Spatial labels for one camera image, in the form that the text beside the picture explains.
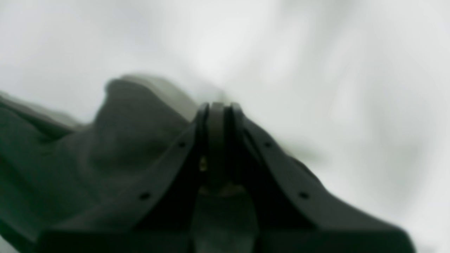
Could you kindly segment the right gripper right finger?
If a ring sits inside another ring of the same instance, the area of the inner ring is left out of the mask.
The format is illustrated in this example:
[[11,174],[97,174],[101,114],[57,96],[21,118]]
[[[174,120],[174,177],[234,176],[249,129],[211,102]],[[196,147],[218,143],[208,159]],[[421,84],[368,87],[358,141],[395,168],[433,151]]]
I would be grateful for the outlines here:
[[331,194],[237,103],[225,108],[227,168],[255,207],[257,253],[414,253],[408,234]]

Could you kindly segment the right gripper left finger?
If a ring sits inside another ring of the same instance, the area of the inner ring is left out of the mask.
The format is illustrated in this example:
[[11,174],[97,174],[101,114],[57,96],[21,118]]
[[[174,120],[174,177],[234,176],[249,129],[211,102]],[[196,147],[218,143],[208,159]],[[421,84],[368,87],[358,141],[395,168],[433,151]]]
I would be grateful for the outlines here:
[[201,186],[216,179],[210,137],[224,105],[204,103],[188,128],[131,187],[39,237],[39,253],[193,253],[190,224]]

